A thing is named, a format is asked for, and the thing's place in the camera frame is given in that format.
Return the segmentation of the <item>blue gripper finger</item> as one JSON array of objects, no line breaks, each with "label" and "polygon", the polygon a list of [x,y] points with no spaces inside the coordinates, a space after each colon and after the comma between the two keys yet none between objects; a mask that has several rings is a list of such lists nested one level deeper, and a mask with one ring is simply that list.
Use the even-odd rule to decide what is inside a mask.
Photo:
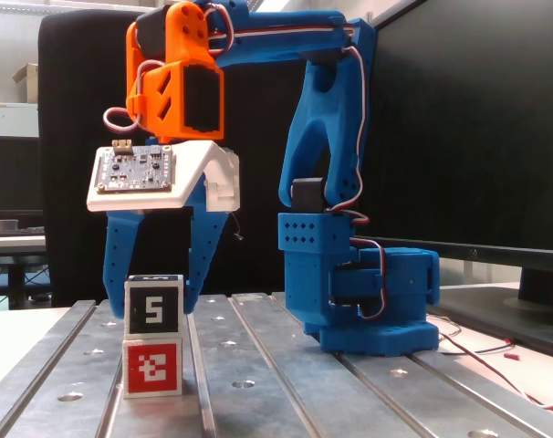
[{"label": "blue gripper finger", "polygon": [[107,217],[102,280],[113,315],[124,318],[125,282],[144,214],[130,211],[108,212]]},{"label": "blue gripper finger", "polygon": [[185,314],[191,314],[203,289],[228,213],[206,210],[204,175],[200,177],[190,194],[187,206],[193,208],[193,217],[191,219],[189,275],[185,281],[183,292],[183,311]]}]

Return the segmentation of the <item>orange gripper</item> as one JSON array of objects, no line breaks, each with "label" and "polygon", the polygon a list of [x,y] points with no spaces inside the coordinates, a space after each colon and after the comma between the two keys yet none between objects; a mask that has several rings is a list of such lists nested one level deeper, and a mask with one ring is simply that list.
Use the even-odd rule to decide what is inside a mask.
[{"label": "orange gripper", "polygon": [[224,72],[193,2],[138,17],[126,33],[126,109],[160,141],[224,137]]}]

